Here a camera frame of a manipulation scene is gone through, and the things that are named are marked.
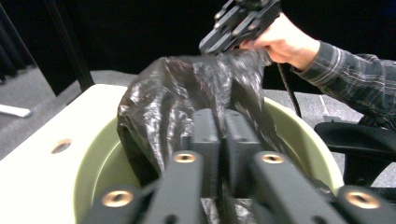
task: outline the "hand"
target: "hand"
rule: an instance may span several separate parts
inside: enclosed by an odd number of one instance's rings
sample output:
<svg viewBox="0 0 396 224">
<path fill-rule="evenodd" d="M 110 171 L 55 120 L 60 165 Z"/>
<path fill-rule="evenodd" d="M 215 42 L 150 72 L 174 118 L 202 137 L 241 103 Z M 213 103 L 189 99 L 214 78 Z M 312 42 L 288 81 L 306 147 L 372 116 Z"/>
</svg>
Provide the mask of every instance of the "hand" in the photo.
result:
<svg viewBox="0 0 396 224">
<path fill-rule="evenodd" d="M 276 63 L 290 63 L 304 71 L 318 54 L 320 43 L 297 28 L 283 13 L 256 40 L 244 41 L 241 49 L 265 48 Z"/>
</svg>

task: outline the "wire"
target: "wire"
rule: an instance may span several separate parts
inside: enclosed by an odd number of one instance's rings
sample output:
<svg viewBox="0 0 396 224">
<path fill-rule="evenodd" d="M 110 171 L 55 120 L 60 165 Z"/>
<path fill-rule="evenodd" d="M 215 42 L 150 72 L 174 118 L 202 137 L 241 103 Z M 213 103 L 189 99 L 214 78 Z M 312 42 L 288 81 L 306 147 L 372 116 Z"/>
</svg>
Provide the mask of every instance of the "wire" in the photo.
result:
<svg viewBox="0 0 396 224">
<path fill-rule="evenodd" d="M 285 85 L 286 91 L 288 92 L 291 102 L 293 103 L 294 110 L 296 111 L 297 116 L 301 118 L 302 116 L 300 106 L 297 102 L 294 91 L 290 88 L 289 83 L 286 80 L 285 69 L 283 68 L 281 63 L 277 63 L 277 69 L 279 70 L 280 76 L 282 77 L 283 85 Z"/>
</svg>

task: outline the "trash bag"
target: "trash bag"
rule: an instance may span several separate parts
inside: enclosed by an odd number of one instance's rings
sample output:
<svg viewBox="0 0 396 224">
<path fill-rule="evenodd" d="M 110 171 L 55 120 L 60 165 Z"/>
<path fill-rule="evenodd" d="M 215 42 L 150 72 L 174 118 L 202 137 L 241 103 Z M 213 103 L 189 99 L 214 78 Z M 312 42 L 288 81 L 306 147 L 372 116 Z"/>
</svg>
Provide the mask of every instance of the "trash bag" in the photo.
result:
<svg viewBox="0 0 396 224">
<path fill-rule="evenodd" d="M 163 57 L 142 71 L 118 108 L 120 140 L 141 187 L 164 173 L 173 152 L 185 149 L 192 114 L 204 108 L 212 109 L 220 137 L 226 133 L 225 110 L 233 109 L 246 117 L 265 150 L 288 154 L 264 106 L 263 68 L 270 63 L 263 49 L 240 49 L 219 56 Z M 235 208 L 240 207 L 241 220 L 250 220 L 244 204 Z"/>
</svg>

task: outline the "black mechanical claw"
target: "black mechanical claw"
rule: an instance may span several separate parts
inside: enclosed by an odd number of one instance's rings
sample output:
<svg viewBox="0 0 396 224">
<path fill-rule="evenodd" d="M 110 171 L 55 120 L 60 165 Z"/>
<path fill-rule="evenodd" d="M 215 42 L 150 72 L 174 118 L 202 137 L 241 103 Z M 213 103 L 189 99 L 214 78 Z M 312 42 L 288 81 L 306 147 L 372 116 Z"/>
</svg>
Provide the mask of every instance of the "black mechanical claw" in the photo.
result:
<svg viewBox="0 0 396 224">
<path fill-rule="evenodd" d="M 230 0 L 215 16 L 214 29 L 201 41 L 202 54 L 219 54 L 256 39 L 281 12 L 280 0 Z"/>
<path fill-rule="evenodd" d="M 263 146 L 243 114 L 228 109 L 224 122 L 225 141 L 212 110 L 195 111 L 191 138 L 161 178 L 142 189 L 112 186 L 82 223 L 211 223 L 202 198 L 213 201 L 219 223 L 240 223 L 239 199 L 251 201 L 258 224 L 395 223 L 393 204 L 369 189 L 343 186 L 333 195 L 320 180 L 310 181 L 287 155 Z"/>
</svg>

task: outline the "shirt sleeve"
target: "shirt sleeve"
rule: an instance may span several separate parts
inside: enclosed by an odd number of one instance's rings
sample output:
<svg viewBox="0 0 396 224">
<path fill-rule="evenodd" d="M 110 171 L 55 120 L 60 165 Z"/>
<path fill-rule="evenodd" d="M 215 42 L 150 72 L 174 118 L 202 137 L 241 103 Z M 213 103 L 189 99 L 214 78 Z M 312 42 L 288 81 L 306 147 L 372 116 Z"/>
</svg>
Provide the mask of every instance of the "shirt sleeve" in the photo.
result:
<svg viewBox="0 0 396 224">
<path fill-rule="evenodd" d="M 291 69 L 323 93 L 396 130 L 396 62 L 372 54 L 354 55 L 320 42 L 309 68 Z"/>
</svg>

